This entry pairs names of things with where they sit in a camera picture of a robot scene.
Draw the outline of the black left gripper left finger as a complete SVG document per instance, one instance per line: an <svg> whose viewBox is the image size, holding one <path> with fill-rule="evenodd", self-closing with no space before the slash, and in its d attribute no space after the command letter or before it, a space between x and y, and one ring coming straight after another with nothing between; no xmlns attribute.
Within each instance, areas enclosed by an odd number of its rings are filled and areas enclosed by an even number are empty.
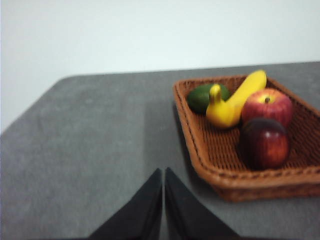
<svg viewBox="0 0 320 240"><path fill-rule="evenodd" d="M133 197L89 238L91 240L145 240L162 214L162 171L157 168Z"/></svg>

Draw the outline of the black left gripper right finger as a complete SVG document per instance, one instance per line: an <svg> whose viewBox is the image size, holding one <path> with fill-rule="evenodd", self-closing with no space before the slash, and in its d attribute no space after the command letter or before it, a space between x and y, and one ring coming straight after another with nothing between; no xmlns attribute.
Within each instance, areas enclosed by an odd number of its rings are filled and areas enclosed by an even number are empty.
<svg viewBox="0 0 320 240"><path fill-rule="evenodd" d="M165 170L165 205L184 240L227 240L239 235L210 212L171 168Z"/></svg>

